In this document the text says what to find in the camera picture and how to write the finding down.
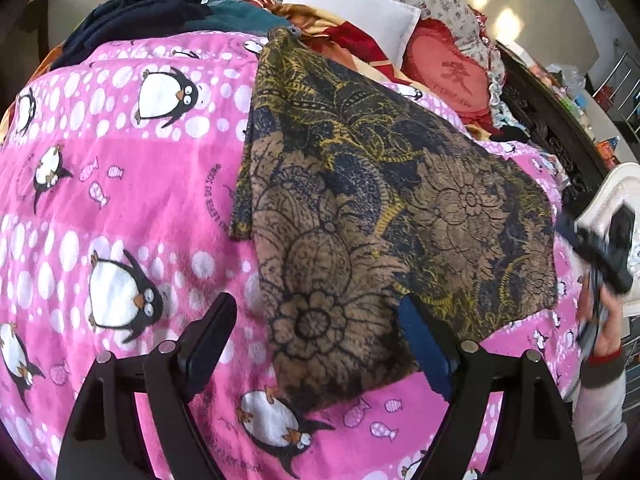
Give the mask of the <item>grey sleeve forearm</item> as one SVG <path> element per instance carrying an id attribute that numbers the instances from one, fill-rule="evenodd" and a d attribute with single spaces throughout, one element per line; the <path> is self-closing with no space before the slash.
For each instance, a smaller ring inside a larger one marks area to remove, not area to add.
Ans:
<path id="1" fill-rule="evenodd" d="M 604 471 L 626 440 L 624 365 L 618 348 L 606 356 L 590 356 L 580 368 L 573 429 L 584 479 Z"/>

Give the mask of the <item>person's right hand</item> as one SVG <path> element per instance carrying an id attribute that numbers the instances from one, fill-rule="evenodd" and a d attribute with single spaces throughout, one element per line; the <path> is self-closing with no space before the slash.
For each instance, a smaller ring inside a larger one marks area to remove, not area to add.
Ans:
<path id="1" fill-rule="evenodd" d="M 582 276 L 576 314 L 579 323 L 596 328 L 590 358 L 608 358 L 622 348 L 623 307 L 620 298 L 603 285 L 596 294 L 590 284 L 590 273 Z"/>

